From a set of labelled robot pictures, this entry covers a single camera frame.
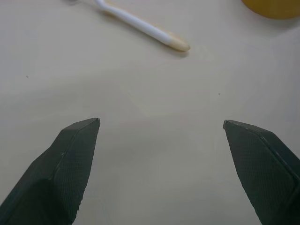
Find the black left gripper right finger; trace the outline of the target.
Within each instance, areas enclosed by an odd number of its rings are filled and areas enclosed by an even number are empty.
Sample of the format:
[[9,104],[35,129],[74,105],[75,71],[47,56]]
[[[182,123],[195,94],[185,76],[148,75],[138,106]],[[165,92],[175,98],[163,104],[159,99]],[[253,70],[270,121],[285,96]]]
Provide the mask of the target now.
[[271,131],[234,120],[223,128],[262,225],[300,225],[300,159]]

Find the white and cream toothbrush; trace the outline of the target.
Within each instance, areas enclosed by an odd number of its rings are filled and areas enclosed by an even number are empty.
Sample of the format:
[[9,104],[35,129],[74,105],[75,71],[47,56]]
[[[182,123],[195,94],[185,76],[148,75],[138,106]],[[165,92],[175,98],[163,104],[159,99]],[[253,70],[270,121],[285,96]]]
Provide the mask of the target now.
[[124,23],[156,39],[162,44],[178,52],[188,52],[190,50],[190,45],[180,37],[149,22],[146,22],[145,20],[118,7],[110,0],[94,1],[97,4],[97,7],[100,11],[108,15],[112,15],[113,17],[116,17],[119,20],[122,20]]

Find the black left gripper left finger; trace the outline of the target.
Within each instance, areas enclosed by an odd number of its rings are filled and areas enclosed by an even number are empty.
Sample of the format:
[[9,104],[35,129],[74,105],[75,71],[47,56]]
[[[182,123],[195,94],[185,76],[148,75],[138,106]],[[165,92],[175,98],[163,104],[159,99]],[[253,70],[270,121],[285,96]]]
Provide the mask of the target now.
[[62,129],[0,205],[0,225],[72,225],[90,176],[99,118]]

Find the yellow cup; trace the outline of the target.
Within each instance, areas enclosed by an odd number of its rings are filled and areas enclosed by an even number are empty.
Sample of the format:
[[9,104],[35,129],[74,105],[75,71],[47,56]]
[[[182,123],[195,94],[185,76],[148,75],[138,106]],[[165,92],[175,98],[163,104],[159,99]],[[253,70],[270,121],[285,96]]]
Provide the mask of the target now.
[[270,19],[300,17],[300,0],[241,0],[253,12]]

